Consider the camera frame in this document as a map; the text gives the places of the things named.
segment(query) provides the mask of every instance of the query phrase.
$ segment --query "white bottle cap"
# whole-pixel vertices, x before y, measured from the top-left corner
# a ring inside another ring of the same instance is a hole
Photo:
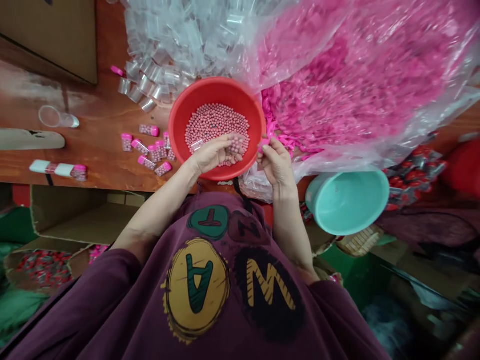
[[[55,175],[63,176],[67,178],[73,178],[72,172],[74,170],[75,165],[70,164],[58,164],[57,168],[55,169]]]
[[[35,160],[30,165],[30,171],[33,173],[46,174],[47,167],[49,166],[50,161],[46,160]]]

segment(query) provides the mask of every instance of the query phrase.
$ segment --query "hand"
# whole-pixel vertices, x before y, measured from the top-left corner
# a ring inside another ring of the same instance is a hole
[[[258,153],[256,162],[262,165],[266,178],[273,186],[278,187],[297,187],[294,171],[292,169],[292,158],[283,144],[272,137],[270,146],[262,147],[263,154]]]
[[[230,141],[229,134],[217,137],[198,149],[187,160],[187,163],[190,163],[199,174],[205,174],[225,161],[229,161],[232,165],[235,165],[237,162],[242,161],[243,158],[240,154],[235,156],[230,155],[227,152],[230,145],[232,145],[232,142]]]

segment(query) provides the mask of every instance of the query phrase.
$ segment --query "small plastic bottle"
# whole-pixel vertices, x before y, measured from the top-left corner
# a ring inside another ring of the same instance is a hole
[[[138,163],[140,165],[143,165],[144,167],[146,167],[147,169],[150,169],[150,170],[155,170],[155,163],[154,162],[151,162],[150,160],[148,160],[145,156],[140,156],[138,158]]]
[[[160,156],[157,145],[150,145],[148,147],[148,151],[150,152],[150,158],[154,163],[159,163],[162,161],[162,157]]]
[[[156,168],[155,173],[158,176],[163,176],[169,171],[171,171],[172,169],[173,169],[172,165],[169,162],[164,162],[161,166]]]
[[[73,167],[73,177],[80,182],[87,181],[87,167],[82,164],[77,164]]]
[[[135,139],[131,142],[131,145],[136,149],[140,154],[147,156],[149,154],[149,149],[142,144],[141,140]]]
[[[172,161],[172,162],[177,161],[177,157],[175,156],[173,149],[170,149],[168,151],[168,156],[166,158],[168,159],[168,161]]]
[[[168,131],[163,133],[163,140],[165,141],[165,149],[170,150],[172,146],[170,145],[170,136]]]
[[[140,133],[157,137],[160,134],[160,129],[154,125],[140,125]]]
[[[167,153],[167,149],[165,148],[165,141],[163,140],[157,141],[155,142],[155,145],[157,147],[158,153],[160,154],[160,157],[162,159],[166,158],[168,156],[168,153]]]
[[[133,140],[134,140],[134,137],[129,133],[123,133],[121,135],[121,145],[122,145],[123,151],[127,153],[132,153],[134,151],[132,148]]]

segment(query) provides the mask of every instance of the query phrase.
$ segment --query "table surface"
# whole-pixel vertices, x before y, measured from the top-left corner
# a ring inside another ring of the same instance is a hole
[[[43,105],[67,110],[80,120],[79,128],[54,130],[65,137],[63,149],[0,151],[0,182],[47,185],[44,174],[29,171],[36,159],[88,166],[87,182],[54,176],[56,186],[153,192],[172,176],[173,171],[158,177],[137,163],[137,152],[122,151],[121,133],[134,134],[145,144],[153,144],[156,139],[140,135],[139,125],[157,125],[163,132],[168,126],[170,108],[157,107],[145,114],[127,96],[118,93],[119,77],[110,67],[123,68],[130,60],[124,8],[120,3],[110,5],[106,1],[97,1],[96,6],[97,86],[52,80],[0,61],[0,127],[52,131],[39,121],[38,111]],[[442,128],[433,145],[446,154],[455,148],[460,135],[471,132],[480,132],[480,102]],[[176,171],[180,163],[172,165]],[[312,178],[300,182],[301,199]],[[208,191],[234,192],[231,185],[207,180],[202,180],[202,187]]]

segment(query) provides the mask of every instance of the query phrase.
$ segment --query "teal bowl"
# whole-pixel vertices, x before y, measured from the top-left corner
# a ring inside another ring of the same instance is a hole
[[[327,233],[347,236],[372,225],[387,206],[390,184],[381,170],[324,172],[306,190],[305,202]]]

